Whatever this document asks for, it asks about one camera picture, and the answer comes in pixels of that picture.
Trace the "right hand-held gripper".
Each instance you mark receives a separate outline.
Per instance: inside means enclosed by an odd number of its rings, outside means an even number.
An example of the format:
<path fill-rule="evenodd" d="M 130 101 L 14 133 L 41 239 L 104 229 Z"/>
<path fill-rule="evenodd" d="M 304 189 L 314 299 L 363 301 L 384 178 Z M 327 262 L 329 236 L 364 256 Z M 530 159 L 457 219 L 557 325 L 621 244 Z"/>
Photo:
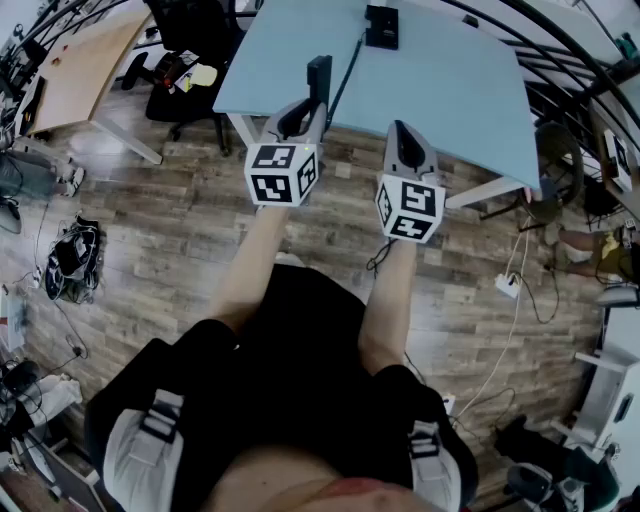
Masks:
<path fill-rule="evenodd" d="M 388 128 L 384 171 L 376 207 L 383 234 L 390 239 L 425 244 L 442 222 L 445 189 L 437 164 L 411 169 L 398 163 L 436 163 L 430 143 L 412 126 L 394 120 Z"/>

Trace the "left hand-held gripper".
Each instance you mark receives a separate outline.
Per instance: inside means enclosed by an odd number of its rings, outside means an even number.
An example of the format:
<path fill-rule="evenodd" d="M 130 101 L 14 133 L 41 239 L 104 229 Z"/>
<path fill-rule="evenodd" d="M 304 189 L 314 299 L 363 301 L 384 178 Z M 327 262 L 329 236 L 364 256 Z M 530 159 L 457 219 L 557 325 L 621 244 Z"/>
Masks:
<path fill-rule="evenodd" d="M 309 98 L 293 102 L 269 118 L 277 141 L 302 134 L 302 121 L 312 111 Z M 247 149 L 244 175 L 254 205 L 300 206 L 319 179 L 320 144 L 326 132 L 327 105 L 320 102 L 310 118 L 310 142 L 254 143 Z"/>

